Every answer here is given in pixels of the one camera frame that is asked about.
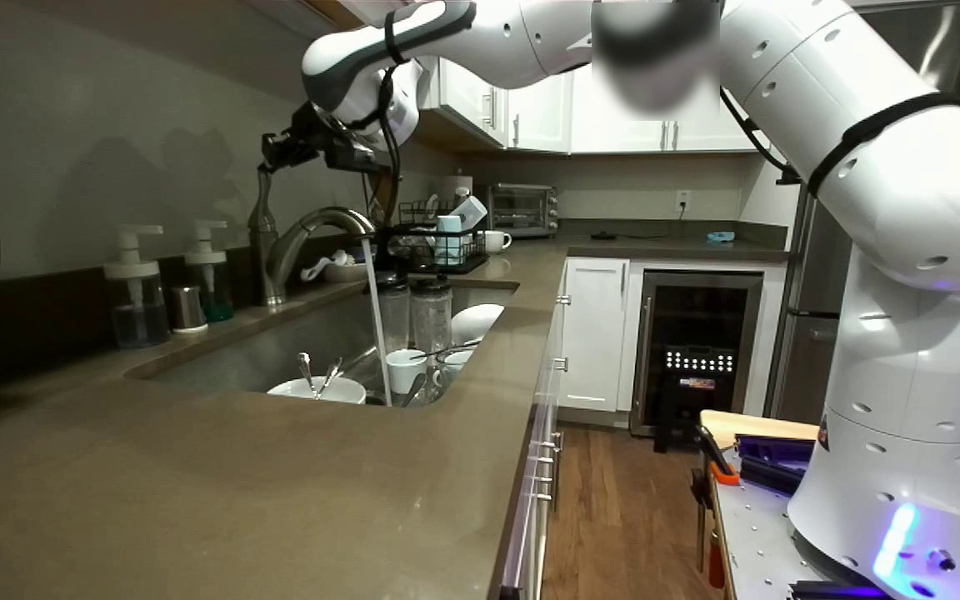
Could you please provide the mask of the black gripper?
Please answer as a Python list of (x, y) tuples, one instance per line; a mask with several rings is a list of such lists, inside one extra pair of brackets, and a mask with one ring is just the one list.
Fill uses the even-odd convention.
[(332, 171), (376, 173), (380, 160), (375, 150), (352, 142), (343, 130), (328, 123), (312, 103), (305, 103), (288, 132), (259, 132), (259, 173), (276, 173), (308, 160), (325, 160)]

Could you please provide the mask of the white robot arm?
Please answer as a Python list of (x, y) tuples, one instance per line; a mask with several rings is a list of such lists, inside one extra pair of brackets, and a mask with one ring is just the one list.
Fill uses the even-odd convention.
[(898, 600), (960, 600), (960, 101), (850, 0), (405, 0), (308, 42), (305, 105), (262, 164), (386, 171), (433, 58), (505, 88), (598, 62), (638, 114), (697, 82), (733, 95), (850, 240), (786, 518)]

